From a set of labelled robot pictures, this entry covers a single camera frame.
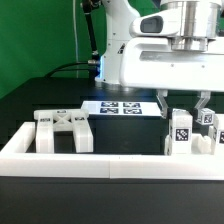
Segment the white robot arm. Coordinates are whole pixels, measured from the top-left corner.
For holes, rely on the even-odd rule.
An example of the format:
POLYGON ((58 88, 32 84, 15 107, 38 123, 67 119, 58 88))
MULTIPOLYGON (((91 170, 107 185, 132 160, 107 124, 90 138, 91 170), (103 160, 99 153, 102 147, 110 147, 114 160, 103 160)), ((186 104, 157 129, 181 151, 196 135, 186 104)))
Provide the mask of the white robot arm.
POLYGON ((170 90, 198 91, 201 110, 224 92, 224 37, 218 22, 224 0, 160 0, 160 11, 141 16, 128 0, 102 0, 107 47, 98 85, 157 91, 162 115, 170 90))

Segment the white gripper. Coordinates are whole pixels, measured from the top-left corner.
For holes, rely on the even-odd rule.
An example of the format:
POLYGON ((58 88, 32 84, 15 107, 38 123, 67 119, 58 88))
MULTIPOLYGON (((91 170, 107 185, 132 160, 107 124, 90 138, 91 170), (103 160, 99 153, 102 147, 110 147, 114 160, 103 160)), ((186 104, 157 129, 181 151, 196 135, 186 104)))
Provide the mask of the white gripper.
POLYGON ((193 109, 198 115, 210 91, 224 92, 224 38, 211 41, 206 52, 172 50, 167 38, 133 38, 124 49, 119 79, 123 86, 159 89, 156 97, 164 119, 172 112, 167 90, 199 91, 193 109))

